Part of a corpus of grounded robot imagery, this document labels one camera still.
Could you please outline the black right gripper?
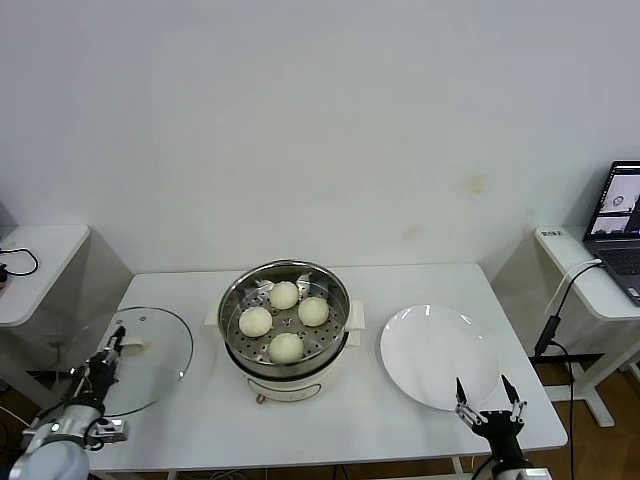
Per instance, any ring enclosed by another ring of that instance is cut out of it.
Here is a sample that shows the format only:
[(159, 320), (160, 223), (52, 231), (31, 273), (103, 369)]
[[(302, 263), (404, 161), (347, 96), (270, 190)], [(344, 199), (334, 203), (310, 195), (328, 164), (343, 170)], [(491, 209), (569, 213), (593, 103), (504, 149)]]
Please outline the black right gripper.
[(530, 468), (517, 436), (524, 426), (524, 413), (528, 402), (520, 398), (518, 391), (508, 378), (501, 375), (502, 385), (510, 402), (509, 410), (475, 411), (468, 399), (459, 377), (456, 378), (455, 413), (472, 431), (490, 445), (495, 465), (493, 470), (519, 470)]

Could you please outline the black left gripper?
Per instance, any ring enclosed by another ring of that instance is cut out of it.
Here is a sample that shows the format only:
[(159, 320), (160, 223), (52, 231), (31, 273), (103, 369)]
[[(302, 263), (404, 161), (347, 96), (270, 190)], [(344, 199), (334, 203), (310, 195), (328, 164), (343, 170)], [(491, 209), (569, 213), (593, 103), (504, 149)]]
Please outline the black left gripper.
[(126, 328), (120, 325), (109, 337), (104, 350), (90, 357), (81, 370), (80, 382), (73, 398), (103, 401), (111, 386), (117, 382), (117, 372)]

